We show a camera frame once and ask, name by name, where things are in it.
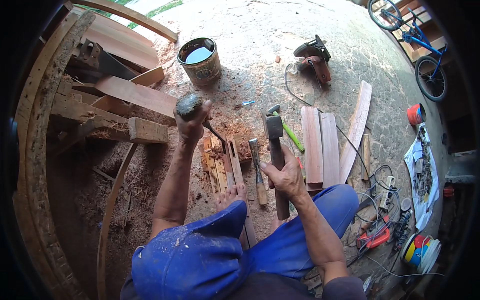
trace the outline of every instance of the plastic bucket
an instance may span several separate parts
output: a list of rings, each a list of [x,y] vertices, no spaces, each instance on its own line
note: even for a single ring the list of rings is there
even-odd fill
[[[177,60],[194,85],[211,84],[222,73],[216,43],[206,37],[193,39],[183,45]]]
[[[407,108],[408,121],[412,126],[423,123],[427,120],[425,109],[421,103],[417,103],[410,108]]]
[[[438,258],[442,245],[431,236],[413,234],[404,244],[400,257],[407,264],[415,267],[419,273],[428,273]]]

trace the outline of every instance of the wooden handle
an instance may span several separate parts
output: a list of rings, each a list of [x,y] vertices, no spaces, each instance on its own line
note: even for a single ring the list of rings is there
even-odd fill
[[[265,190],[265,186],[262,182],[257,183],[257,198],[260,205],[265,205],[268,203],[267,191]]]
[[[272,165],[281,170],[285,165],[285,158],[283,157],[280,139],[270,140],[270,157],[272,159]],[[275,189],[275,202],[278,219],[285,220],[288,218],[290,216],[288,198],[284,193],[277,191],[277,189]]]

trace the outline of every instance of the bicycle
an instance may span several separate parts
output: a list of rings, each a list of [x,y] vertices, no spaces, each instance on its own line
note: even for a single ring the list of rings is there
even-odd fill
[[[422,23],[423,21],[410,8],[408,10],[413,16],[411,25],[403,20],[400,10],[391,0],[369,0],[367,10],[370,18],[380,28],[390,32],[400,29],[402,31],[401,41],[405,43],[416,43],[439,56],[438,61],[428,55],[420,57],[415,64],[415,79],[417,80],[420,91],[429,100],[434,102],[442,101],[447,91],[447,80],[440,62],[442,61],[442,55],[447,50],[447,45],[445,45],[442,52],[433,48],[416,23],[417,19]],[[402,28],[403,25],[407,25],[409,30],[405,31]]]

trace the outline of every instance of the bare foot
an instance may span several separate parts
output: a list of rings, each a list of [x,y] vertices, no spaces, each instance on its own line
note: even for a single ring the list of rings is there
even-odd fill
[[[283,221],[280,221],[278,219],[278,217],[276,216],[276,212],[273,214],[273,219],[272,219],[272,225],[270,226],[270,234],[272,234],[277,228],[280,227],[280,225],[282,225],[283,223],[287,223],[289,221],[291,221],[292,218],[287,218]]]
[[[224,210],[230,204],[237,200],[246,200],[247,199],[247,188],[244,184],[233,185],[232,188],[226,189],[225,192],[220,193],[218,198],[215,200],[215,209],[216,212]],[[245,230],[242,230],[240,237],[240,244],[243,249],[247,249],[247,239],[245,236]]]

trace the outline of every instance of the red tool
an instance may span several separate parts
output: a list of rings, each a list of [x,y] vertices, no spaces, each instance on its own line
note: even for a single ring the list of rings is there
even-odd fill
[[[376,220],[377,215],[375,215],[371,221]],[[385,223],[388,222],[389,217],[384,216],[383,221]],[[390,230],[385,226],[382,230],[379,232],[373,233],[371,235],[367,236],[367,229],[372,225],[372,223],[367,223],[366,226],[360,228],[360,237],[357,238],[357,247],[360,249],[361,247],[364,247],[365,250],[375,248],[378,245],[385,243],[390,239]]]
[[[307,67],[312,67],[315,71],[315,76],[321,84],[325,84],[332,80],[327,63],[330,59],[330,53],[325,48],[324,42],[315,35],[315,40],[304,43],[298,47],[293,55],[296,57],[305,57],[305,59],[297,65],[297,70],[302,71]]]

